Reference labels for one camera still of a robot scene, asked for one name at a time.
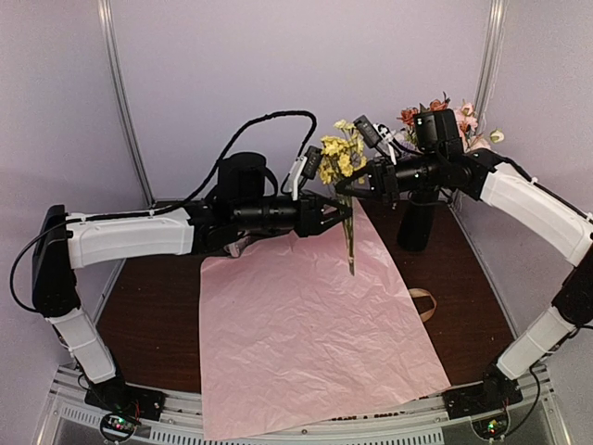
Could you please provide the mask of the yellow small flower bunch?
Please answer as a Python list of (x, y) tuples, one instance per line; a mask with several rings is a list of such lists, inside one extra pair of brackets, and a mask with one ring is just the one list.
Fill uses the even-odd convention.
[(366, 166), (364, 143), (353, 122), (340, 120), (334, 127), (341, 134), (321, 138), (322, 160), (318, 174), (323, 184), (333, 188), (337, 200), (352, 209), (353, 198), (347, 196), (346, 191), (352, 188), (348, 181)]

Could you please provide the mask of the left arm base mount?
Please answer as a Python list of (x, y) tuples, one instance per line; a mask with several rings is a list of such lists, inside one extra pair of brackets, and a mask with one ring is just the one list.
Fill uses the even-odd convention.
[(143, 426), (143, 420), (158, 421), (166, 396), (162, 391), (127, 384), (121, 375), (94, 383), (83, 375), (88, 405), (105, 411), (99, 421), (99, 433), (108, 442), (121, 444)]

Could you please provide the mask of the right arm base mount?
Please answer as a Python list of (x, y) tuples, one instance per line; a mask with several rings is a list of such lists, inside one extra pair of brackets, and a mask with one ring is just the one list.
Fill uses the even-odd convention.
[(442, 398), (450, 420), (468, 417), (474, 434), (491, 441), (502, 439), (510, 431), (509, 408), (524, 399), (520, 389), (501, 399), (489, 399), (482, 385), (450, 389)]

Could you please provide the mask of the black cylindrical vase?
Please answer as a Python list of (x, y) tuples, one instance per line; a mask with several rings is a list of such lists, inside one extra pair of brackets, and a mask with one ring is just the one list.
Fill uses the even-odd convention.
[(411, 192), (397, 232), (398, 245), (410, 252), (426, 249), (433, 228), (439, 192), (436, 189)]

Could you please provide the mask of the pink wrapping paper sheet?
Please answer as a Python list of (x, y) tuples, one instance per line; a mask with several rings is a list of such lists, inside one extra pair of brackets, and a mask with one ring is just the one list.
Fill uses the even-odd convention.
[(391, 409), (449, 387), (396, 264), (361, 206), (355, 265), (341, 227), (285, 235), (201, 266), (206, 439)]

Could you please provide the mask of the blue hydrangea flower bunch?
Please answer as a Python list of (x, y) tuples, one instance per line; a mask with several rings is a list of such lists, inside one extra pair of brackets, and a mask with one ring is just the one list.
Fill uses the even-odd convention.
[(420, 155), (421, 151), (414, 144), (415, 139), (405, 130), (398, 131), (394, 134), (392, 146), (400, 151), (408, 154)]

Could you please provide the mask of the orange brown flower stem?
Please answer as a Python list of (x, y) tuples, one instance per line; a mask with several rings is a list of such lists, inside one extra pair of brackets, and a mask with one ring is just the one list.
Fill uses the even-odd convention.
[(443, 93), (442, 99), (434, 99), (428, 106), (420, 103), (417, 107), (404, 108), (400, 111), (397, 116), (397, 120), (400, 121), (408, 134), (415, 132), (414, 130), (414, 117), (418, 114), (424, 114), (427, 112), (435, 112), (447, 109), (450, 103), (450, 97), (446, 92)]

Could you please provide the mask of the tan satin ribbon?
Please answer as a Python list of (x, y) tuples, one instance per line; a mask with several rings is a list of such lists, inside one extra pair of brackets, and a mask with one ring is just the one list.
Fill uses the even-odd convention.
[(437, 301), (434, 295), (426, 289), (413, 287), (409, 288), (412, 299), (415, 300), (416, 309), (423, 323), (431, 320), (437, 309)]

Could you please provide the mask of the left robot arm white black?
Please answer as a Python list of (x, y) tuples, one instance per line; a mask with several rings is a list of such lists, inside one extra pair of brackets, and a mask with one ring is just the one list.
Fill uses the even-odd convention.
[(349, 219), (351, 209), (312, 192), (265, 195), (277, 181), (259, 153), (220, 159), (217, 183), (200, 200), (112, 214), (67, 214), (51, 207), (41, 232), (26, 247), (32, 255), (32, 304), (64, 340), (98, 398), (114, 412), (127, 410), (132, 389), (82, 307), (75, 272), (100, 262), (154, 255), (208, 255), (243, 236), (273, 237), (293, 231), (320, 235)]

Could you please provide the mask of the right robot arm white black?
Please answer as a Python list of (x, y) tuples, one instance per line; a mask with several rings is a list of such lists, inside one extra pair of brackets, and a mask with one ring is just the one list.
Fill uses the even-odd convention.
[(592, 219), (540, 185), (512, 159), (487, 148), (465, 150), (450, 109), (413, 117), (420, 155), (394, 163), (379, 158), (339, 181), (338, 194), (392, 203), (403, 192), (457, 189), (503, 211), (542, 237), (573, 265), (549, 308), (494, 361), (475, 389), (475, 401), (494, 409), (511, 381), (555, 345), (592, 320)]

